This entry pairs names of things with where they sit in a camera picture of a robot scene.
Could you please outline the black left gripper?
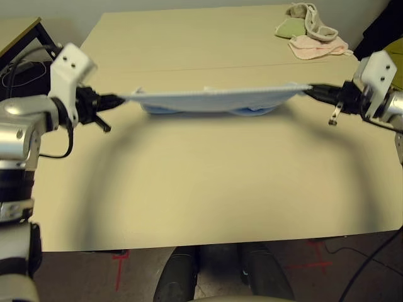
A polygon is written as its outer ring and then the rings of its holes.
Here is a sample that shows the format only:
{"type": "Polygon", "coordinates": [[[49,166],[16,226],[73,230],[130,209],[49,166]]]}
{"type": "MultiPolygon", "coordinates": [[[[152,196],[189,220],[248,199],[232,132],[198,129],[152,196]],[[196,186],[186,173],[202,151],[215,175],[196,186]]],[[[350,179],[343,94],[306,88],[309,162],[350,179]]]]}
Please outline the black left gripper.
{"type": "Polygon", "coordinates": [[[104,132],[110,132],[111,126],[102,120],[97,113],[116,108],[124,102],[125,98],[116,94],[103,94],[100,96],[90,87],[78,87],[76,89],[76,109],[80,124],[95,123],[104,132]]]}

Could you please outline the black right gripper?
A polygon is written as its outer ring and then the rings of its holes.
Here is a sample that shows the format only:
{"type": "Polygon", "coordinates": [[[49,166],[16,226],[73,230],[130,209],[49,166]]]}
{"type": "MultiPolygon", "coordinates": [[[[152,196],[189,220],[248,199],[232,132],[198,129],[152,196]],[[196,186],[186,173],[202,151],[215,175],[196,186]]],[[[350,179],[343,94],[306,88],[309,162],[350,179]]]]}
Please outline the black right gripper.
{"type": "Polygon", "coordinates": [[[345,81],[343,85],[315,83],[308,90],[309,96],[320,102],[331,102],[335,109],[328,121],[329,125],[337,125],[337,118],[341,113],[347,115],[359,114],[361,91],[352,81],[345,81]]]}

